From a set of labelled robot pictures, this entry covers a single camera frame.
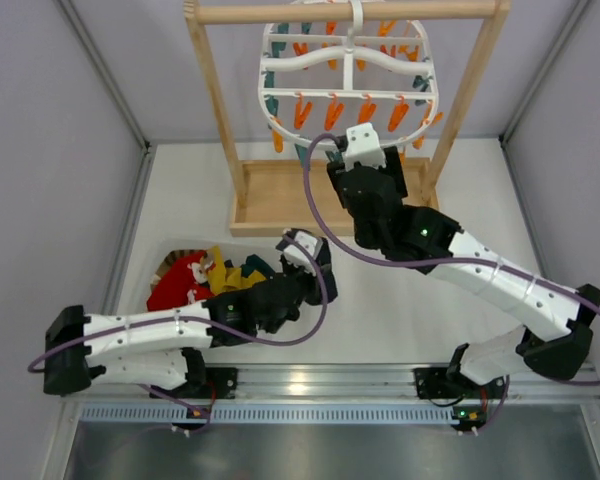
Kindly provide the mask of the teal sock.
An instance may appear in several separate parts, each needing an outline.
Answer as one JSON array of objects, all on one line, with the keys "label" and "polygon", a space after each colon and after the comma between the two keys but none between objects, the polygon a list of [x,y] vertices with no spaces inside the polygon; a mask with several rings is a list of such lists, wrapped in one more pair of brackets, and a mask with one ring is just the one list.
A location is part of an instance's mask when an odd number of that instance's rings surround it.
[{"label": "teal sock", "polygon": [[241,265],[241,274],[244,278],[247,278],[254,272],[258,272],[265,278],[270,278],[275,274],[275,270],[264,259],[256,254],[251,254],[246,257]]}]

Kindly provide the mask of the mustard sock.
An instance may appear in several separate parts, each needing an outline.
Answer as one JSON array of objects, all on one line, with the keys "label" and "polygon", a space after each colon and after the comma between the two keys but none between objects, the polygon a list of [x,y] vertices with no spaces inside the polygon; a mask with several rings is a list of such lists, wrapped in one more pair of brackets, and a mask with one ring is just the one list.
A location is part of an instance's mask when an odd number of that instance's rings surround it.
[{"label": "mustard sock", "polygon": [[221,249],[214,246],[205,252],[204,270],[214,295],[244,290],[266,280],[257,270],[245,275],[239,267],[227,267]]}]

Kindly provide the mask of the red sock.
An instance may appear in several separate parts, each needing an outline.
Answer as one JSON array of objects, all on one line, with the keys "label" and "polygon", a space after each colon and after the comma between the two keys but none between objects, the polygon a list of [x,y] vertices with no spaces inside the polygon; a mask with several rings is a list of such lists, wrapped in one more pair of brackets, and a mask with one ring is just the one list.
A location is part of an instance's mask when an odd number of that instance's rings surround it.
[{"label": "red sock", "polygon": [[214,294],[201,266],[204,257],[205,251],[197,250],[178,260],[158,285],[153,290],[150,289],[151,293],[146,301],[147,310],[153,312],[172,309],[212,298]]}]

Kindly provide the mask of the white round clip hanger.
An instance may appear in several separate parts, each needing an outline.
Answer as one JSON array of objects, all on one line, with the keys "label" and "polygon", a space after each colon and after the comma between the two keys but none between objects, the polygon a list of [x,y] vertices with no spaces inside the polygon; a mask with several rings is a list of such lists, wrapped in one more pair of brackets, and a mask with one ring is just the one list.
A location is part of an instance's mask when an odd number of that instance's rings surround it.
[{"label": "white round clip hanger", "polygon": [[257,97],[277,153],[367,122],[419,149],[444,117],[429,36],[411,19],[267,24]]}]

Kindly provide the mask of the dark navy sock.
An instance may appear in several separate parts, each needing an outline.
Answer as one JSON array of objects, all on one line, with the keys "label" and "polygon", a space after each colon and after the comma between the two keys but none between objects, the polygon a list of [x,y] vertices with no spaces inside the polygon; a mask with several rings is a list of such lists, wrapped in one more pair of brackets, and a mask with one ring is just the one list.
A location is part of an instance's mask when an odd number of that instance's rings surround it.
[{"label": "dark navy sock", "polygon": [[[320,267],[321,278],[326,287],[326,302],[330,304],[338,297],[338,287],[333,269],[330,244],[325,237],[321,237],[320,240],[321,246],[315,260]],[[311,294],[306,298],[306,301],[313,306],[320,305],[323,302],[322,290],[317,277],[314,280]]]}]

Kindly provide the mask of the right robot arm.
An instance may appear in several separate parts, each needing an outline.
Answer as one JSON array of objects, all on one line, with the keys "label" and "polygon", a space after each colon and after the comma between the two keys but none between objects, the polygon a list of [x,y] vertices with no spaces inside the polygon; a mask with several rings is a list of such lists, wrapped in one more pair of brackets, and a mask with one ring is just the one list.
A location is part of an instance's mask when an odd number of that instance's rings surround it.
[{"label": "right robot arm", "polygon": [[379,168],[331,162],[327,174],[353,219],[356,244],[388,261],[418,262],[418,272],[454,284],[512,316],[518,327],[483,343],[458,346],[446,377],[463,388],[532,371],[560,382],[572,380],[586,360],[600,290],[548,283],[518,269],[480,243],[450,217],[430,207],[404,204],[407,195],[399,155],[384,151]]}]

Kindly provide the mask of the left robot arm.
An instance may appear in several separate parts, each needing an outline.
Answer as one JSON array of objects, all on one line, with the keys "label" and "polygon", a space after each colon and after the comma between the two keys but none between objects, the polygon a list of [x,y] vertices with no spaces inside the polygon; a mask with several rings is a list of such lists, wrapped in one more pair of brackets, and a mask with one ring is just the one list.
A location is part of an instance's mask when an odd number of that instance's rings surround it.
[{"label": "left robot arm", "polygon": [[301,229],[276,246],[280,271],[257,255],[233,267],[218,247],[180,255],[154,286],[143,313],[88,314],[64,308],[45,333],[45,353],[30,369],[47,395],[100,384],[141,384],[193,395],[207,381],[203,353],[272,344],[302,305],[337,297],[328,241]]}]

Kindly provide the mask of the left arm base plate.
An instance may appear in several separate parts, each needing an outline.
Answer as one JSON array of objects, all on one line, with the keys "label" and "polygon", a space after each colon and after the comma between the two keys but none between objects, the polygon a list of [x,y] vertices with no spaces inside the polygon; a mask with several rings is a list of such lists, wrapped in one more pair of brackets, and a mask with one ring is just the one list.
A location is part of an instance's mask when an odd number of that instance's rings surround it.
[{"label": "left arm base plate", "polygon": [[188,375],[184,384],[172,390],[153,386],[153,389],[176,399],[233,399],[238,386],[238,369],[206,367],[204,373]]}]

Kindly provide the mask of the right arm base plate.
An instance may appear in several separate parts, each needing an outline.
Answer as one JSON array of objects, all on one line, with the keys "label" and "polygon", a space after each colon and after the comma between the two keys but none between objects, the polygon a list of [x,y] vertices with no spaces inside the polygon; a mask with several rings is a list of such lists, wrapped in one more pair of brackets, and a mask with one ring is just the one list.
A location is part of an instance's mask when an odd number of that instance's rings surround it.
[{"label": "right arm base plate", "polygon": [[422,367],[413,370],[417,396],[436,405],[454,406],[463,400],[495,400],[504,394],[505,380],[496,378],[478,385],[446,367]]}]

